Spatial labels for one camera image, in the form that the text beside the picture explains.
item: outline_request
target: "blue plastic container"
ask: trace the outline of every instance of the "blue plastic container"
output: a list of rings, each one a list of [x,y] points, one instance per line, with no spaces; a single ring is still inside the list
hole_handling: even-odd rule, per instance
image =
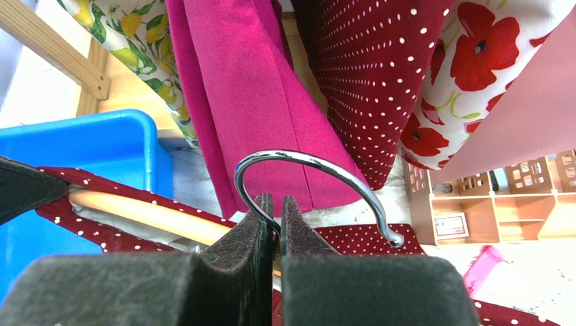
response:
[[[172,161],[158,144],[156,125],[133,109],[0,129],[0,156],[31,166],[81,168],[173,196]],[[18,275],[40,257],[100,253],[97,244],[35,212],[22,214],[0,226],[0,302]]]

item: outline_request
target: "organizer compartment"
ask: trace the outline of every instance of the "organizer compartment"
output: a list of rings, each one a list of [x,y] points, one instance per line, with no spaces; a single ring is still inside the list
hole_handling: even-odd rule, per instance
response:
[[[412,224],[426,245],[576,237],[576,152],[503,168],[507,187],[490,173],[431,185],[427,170],[404,163]],[[469,236],[438,239],[434,217],[465,214]]]

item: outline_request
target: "silver hook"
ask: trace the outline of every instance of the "silver hook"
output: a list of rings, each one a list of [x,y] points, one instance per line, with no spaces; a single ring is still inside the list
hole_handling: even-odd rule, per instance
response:
[[[390,241],[392,247],[398,248],[401,247],[404,243],[404,237],[401,234],[392,231],[388,224],[386,224],[386,212],[384,211],[382,203],[380,203],[374,192],[372,192],[372,190],[364,182],[356,178],[356,176],[354,176],[352,173],[334,163],[328,162],[327,160],[323,160],[316,156],[298,151],[285,151],[279,149],[258,151],[248,155],[247,157],[243,158],[240,163],[238,163],[236,171],[234,172],[234,183],[236,184],[236,190],[238,191],[238,194],[240,194],[240,197],[242,200],[244,200],[244,203],[246,203],[248,208],[256,212],[258,215],[264,217],[268,225],[278,236],[280,236],[280,225],[273,218],[268,216],[268,214],[266,214],[266,212],[264,212],[264,210],[256,204],[250,195],[248,195],[246,186],[244,185],[244,173],[246,172],[246,169],[248,169],[248,167],[252,164],[269,160],[300,163],[316,168],[320,171],[328,173],[338,180],[341,180],[356,190],[362,196],[362,198],[366,200],[376,216],[378,231],[380,231],[380,233],[386,239],[388,239],[388,241]]]

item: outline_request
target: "pink plastic object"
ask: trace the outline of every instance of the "pink plastic object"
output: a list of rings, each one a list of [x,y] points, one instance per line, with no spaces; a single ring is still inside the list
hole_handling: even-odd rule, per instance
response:
[[[470,297],[474,298],[476,293],[482,288],[484,281],[492,272],[494,267],[504,260],[504,255],[492,246],[483,246],[480,255],[464,274],[464,284]]]

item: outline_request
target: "red polka dot fabric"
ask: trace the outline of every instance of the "red polka dot fabric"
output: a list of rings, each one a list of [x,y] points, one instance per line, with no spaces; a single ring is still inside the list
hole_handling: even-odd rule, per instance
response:
[[[77,168],[40,168],[45,173],[64,179],[70,184],[97,192],[106,192],[148,201],[169,209],[207,219],[209,221],[234,227],[235,223],[220,217],[208,214],[199,209],[186,206],[174,200],[155,195],[151,192],[138,190],[120,183],[116,183],[92,173]],[[146,252],[146,251],[176,251],[164,244],[138,238],[109,225],[97,223],[76,215],[67,197],[55,200],[39,207],[38,215],[48,221],[74,232],[78,236],[88,239],[101,246],[104,253],[112,252]],[[316,231],[339,253],[343,255],[426,255],[412,227],[408,224],[389,224],[395,232],[404,235],[405,243],[401,248],[393,248],[378,232],[376,224],[373,225],[344,225],[327,228],[317,228]],[[273,325],[282,325],[281,293],[274,290],[272,294]],[[483,325],[557,325],[551,321],[539,318],[519,310],[505,308],[481,301],[474,301]]]
[[[292,0],[328,118],[372,189],[394,162],[455,0]]]

